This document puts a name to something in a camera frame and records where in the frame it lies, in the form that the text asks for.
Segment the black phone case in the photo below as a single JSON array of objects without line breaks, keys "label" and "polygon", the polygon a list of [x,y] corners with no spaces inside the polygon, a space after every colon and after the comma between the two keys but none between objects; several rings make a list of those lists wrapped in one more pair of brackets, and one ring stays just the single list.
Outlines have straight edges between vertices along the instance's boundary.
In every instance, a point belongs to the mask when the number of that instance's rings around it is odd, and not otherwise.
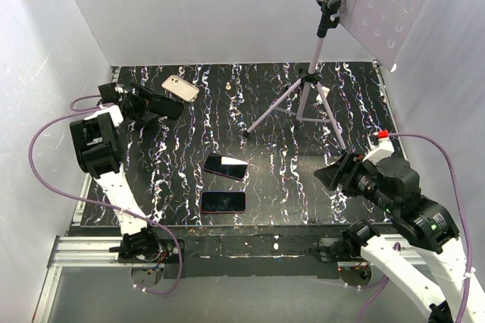
[{"label": "black phone case", "polygon": [[184,110],[184,104],[165,96],[155,95],[148,101],[148,110],[161,117],[178,119]]}]

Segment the pink phone case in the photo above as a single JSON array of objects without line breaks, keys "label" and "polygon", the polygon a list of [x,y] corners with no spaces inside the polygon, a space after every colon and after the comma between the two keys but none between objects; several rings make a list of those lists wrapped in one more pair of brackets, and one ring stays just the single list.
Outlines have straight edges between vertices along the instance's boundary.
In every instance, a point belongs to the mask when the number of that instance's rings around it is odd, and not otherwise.
[{"label": "pink phone case", "polygon": [[162,83],[161,87],[174,96],[182,99],[184,102],[193,102],[199,94],[197,86],[186,82],[184,79],[176,75],[169,76]]}]

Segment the black smartphone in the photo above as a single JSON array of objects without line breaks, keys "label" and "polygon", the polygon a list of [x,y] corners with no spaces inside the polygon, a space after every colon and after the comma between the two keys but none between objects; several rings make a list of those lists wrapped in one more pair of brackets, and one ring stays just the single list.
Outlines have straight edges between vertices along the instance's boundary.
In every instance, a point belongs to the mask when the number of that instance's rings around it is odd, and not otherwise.
[{"label": "black smartphone", "polygon": [[201,197],[202,213],[240,213],[247,209],[246,194],[240,191],[205,191]]},{"label": "black smartphone", "polygon": [[205,160],[203,169],[219,176],[242,180],[246,175],[248,166],[247,161],[211,152]]}]

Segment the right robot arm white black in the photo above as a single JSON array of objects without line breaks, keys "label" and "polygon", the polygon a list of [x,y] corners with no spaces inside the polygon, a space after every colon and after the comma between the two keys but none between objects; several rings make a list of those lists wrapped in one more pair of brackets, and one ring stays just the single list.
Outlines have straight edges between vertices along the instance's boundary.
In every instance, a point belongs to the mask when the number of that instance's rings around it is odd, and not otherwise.
[{"label": "right robot arm white black", "polygon": [[314,175],[329,190],[362,196],[390,215],[396,231],[429,268],[427,278],[368,221],[352,224],[340,241],[318,252],[334,259],[364,259],[378,267],[429,322],[482,322],[484,290],[467,268],[458,227],[446,208],[422,195],[419,174],[403,158],[377,162],[345,152]]}]

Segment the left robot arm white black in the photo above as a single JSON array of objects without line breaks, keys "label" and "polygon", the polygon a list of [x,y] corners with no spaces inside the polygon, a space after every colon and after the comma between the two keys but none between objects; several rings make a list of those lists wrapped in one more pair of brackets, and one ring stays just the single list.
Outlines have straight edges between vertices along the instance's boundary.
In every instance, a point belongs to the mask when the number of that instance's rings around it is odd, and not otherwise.
[{"label": "left robot arm white black", "polygon": [[110,250],[122,259],[161,262],[165,250],[139,207],[124,173],[124,149],[117,132],[125,119],[162,116],[166,100],[154,90],[132,83],[134,93],[108,83],[99,87],[102,106],[88,117],[70,122],[77,162],[102,188],[120,225],[122,242]]}]

